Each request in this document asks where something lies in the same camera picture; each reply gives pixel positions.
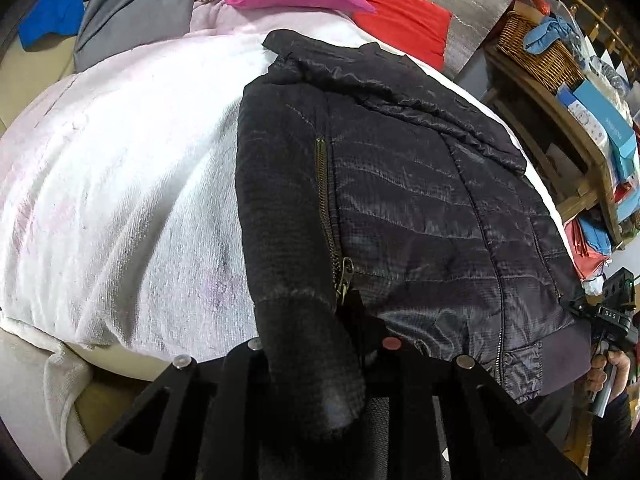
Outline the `operator right hand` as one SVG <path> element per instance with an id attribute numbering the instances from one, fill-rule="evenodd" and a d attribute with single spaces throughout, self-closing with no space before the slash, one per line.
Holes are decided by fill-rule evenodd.
<path id="1" fill-rule="evenodd" d="M 610 402 L 617 399 L 627 387 L 630 359 L 623 351 L 608 350 L 597 354 L 591 360 L 590 371 L 586 374 L 585 389 L 589 399 L 611 383 Z"/>

